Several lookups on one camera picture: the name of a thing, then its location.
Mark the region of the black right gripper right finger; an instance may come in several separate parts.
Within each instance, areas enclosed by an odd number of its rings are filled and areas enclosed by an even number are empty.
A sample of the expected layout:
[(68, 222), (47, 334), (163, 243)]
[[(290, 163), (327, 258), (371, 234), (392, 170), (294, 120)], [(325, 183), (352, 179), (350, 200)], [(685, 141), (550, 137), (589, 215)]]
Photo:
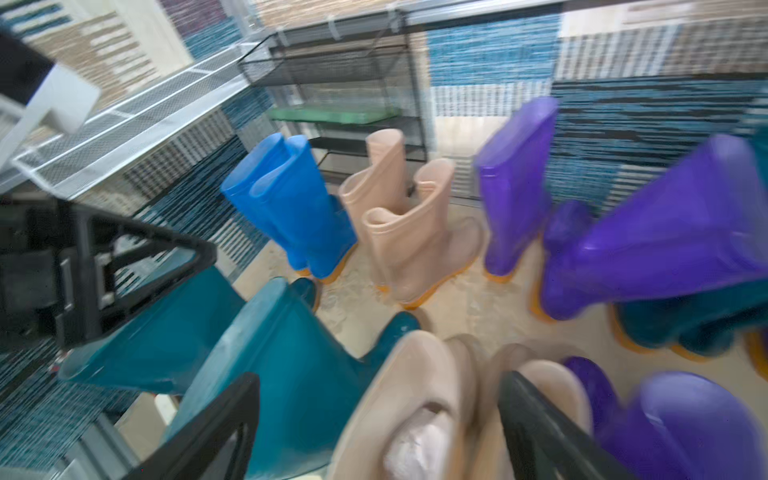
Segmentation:
[(498, 402), (519, 479), (633, 479), (591, 437), (554, 412), (518, 373), (502, 377)]

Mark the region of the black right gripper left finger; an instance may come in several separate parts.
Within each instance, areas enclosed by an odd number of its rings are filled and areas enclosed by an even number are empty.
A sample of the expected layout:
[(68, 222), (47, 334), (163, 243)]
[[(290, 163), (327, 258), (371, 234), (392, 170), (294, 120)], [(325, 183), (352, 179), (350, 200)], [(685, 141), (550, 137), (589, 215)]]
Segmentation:
[(243, 479), (259, 425), (260, 378), (244, 373), (128, 479)]

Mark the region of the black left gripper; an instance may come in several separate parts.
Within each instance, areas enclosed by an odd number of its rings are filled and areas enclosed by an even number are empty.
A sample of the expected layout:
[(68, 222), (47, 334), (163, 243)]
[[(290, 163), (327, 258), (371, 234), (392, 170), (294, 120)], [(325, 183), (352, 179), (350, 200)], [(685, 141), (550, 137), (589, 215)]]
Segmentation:
[(65, 200), (3, 197), (1, 349), (102, 339), (216, 261), (199, 237)]

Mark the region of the short beige boot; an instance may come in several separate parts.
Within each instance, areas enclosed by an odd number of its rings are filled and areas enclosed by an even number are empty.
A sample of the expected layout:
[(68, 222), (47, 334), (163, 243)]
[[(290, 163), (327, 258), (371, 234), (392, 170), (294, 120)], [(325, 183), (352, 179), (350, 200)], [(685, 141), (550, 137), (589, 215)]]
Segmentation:
[(405, 335), (347, 422), (327, 478), (463, 478), (486, 358), (470, 334)]

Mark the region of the teal boot front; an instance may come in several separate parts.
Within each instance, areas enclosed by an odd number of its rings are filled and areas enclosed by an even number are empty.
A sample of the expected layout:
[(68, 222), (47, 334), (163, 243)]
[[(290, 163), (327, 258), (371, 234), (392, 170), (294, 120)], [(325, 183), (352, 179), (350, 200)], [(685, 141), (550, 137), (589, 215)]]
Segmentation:
[(316, 317), (316, 283), (269, 280), (240, 310), (203, 363), (165, 437), (171, 439), (241, 374), (260, 378), (249, 479), (290, 479), (330, 461), (358, 402), (396, 343), (421, 325), (395, 314), (371, 350), (350, 355)]

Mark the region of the short purple boot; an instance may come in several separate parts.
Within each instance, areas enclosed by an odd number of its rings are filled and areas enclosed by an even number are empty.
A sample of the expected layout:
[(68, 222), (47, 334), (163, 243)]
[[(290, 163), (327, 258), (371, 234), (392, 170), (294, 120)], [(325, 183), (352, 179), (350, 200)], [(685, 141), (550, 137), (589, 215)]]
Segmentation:
[(683, 208), (673, 199), (686, 192), (676, 171), (682, 161), (706, 145), (713, 135), (598, 220), (563, 250), (546, 251), (530, 309), (542, 319), (566, 321), (599, 303), (670, 298), (673, 281), (665, 260), (675, 253), (674, 221)]
[(590, 206), (579, 200), (558, 205), (547, 220), (542, 236), (545, 251), (555, 254), (583, 237), (591, 228)]

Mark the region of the short purple boot front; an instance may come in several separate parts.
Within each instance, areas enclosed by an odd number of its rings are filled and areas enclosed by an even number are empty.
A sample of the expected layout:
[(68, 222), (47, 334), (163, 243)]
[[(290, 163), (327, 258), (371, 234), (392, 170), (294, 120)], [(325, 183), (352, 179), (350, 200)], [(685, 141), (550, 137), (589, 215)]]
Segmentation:
[(599, 303), (670, 298), (673, 281), (665, 260), (675, 253), (674, 221), (683, 208), (673, 199), (686, 192), (676, 171), (682, 161), (706, 145), (713, 135), (598, 220), (563, 250), (546, 251), (530, 309), (542, 319), (566, 321)]

